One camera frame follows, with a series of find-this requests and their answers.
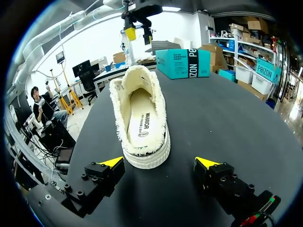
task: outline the person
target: person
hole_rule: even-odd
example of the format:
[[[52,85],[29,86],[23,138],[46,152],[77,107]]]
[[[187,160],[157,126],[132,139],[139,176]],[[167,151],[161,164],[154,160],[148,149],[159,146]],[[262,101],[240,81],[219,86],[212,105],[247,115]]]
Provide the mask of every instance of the person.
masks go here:
[[[53,110],[53,108],[50,105],[53,98],[53,94],[49,86],[47,86],[47,92],[44,95],[41,96],[39,95],[38,87],[33,87],[30,94],[35,101],[33,110],[38,122],[42,122],[42,124],[45,126],[46,122],[56,118],[58,121],[61,121],[61,123],[65,128],[67,128],[67,118],[68,118],[67,111]]]

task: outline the office chair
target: office chair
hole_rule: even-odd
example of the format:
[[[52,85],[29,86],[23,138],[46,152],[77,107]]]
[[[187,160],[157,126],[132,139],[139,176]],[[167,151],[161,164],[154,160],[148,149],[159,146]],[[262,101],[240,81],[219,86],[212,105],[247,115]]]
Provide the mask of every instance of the office chair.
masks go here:
[[[96,87],[95,87],[94,81],[93,81],[95,74],[93,73],[92,68],[90,67],[89,69],[80,71],[78,75],[83,84],[84,89],[87,91],[87,93],[83,94],[83,96],[85,98],[89,97],[88,102],[90,105],[91,100],[94,97],[97,97]]]

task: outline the yellow tripod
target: yellow tripod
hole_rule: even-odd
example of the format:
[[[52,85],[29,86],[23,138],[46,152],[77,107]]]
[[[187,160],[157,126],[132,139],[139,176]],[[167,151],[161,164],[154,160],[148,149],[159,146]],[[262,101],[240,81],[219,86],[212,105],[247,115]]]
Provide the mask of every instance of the yellow tripod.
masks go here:
[[[79,100],[79,98],[78,98],[78,96],[77,96],[77,95],[75,94],[75,92],[71,89],[71,87],[70,87],[70,85],[69,85],[69,83],[68,83],[68,80],[67,80],[67,78],[66,78],[66,75],[65,75],[65,72],[64,72],[64,68],[63,68],[62,63],[63,63],[63,62],[60,63],[60,64],[61,64],[61,67],[62,67],[62,71],[63,71],[64,77],[65,77],[65,80],[66,80],[67,87],[68,87],[68,89],[70,90],[70,91],[69,91],[69,93],[70,93],[70,101],[72,101],[72,99],[73,99],[73,100],[74,100],[74,103],[75,103],[75,105],[76,105],[76,107],[78,107],[78,108],[81,107],[82,109],[84,109],[82,103],[80,102],[80,100]]]
[[[68,106],[68,104],[64,100],[63,96],[60,94],[60,90],[59,90],[59,88],[57,86],[57,83],[56,83],[56,80],[55,80],[54,77],[53,77],[53,82],[54,82],[54,84],[56,86],[56,89],[57,89],[57,92],[58,92],[58,95],[59,95],[59,103],[60,103],[61,109],[67,110],[67,114],[68,115],[72,114],[72,108],[71,108],[71,106]]]

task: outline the desk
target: desk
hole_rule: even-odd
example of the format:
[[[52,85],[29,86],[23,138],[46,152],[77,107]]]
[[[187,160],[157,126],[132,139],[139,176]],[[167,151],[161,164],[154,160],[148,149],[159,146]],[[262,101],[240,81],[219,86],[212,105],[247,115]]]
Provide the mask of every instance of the desk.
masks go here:
[[[93,81],[94,81],[94,84],[96,87],[97,96],[100,95],[100,90],[99,90],[99,86],[98,86],[99,83],[101,83],[103,81],[109,82],[111,79],[123,76],[128,68],[129,68],[128,65],[121,65],[118,69],[112,69],[111,71],[108,71],[108,72],[104,71],[104,72],[100,73],[100,75],[96,76],[93,79]],[[156,68],[156,65],[155,64],[150,65],[147,68],[154,69],[154,68]]]
[[[125,159],[125,175],[110,198],[85,217],[104,226],[230,226],[214,198],[201,199],[193,184],[195,157],[227,162],[256,194],[270,190],[282,201],[276,221],[289,208],[303,182],[303,152],[295,136],[264,102],[241,86],[211,73],[210,78],[169,80],[157,73],[166,100],[171,150],[150,170]],[[92,107],[71,157],[68,182],[84,167],[122,156],[109,89]]]

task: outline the white canvas sneaker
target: white canvas sneaker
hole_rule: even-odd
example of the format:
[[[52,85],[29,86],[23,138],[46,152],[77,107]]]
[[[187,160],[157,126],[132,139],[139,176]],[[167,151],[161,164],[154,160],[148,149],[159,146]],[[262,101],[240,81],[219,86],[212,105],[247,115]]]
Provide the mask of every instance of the white canvas sneaker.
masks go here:
[[[165,100],[155,72],[131,66],[109,85],[117,135],[127,161],[140,169],[161,165],[169,156]]]

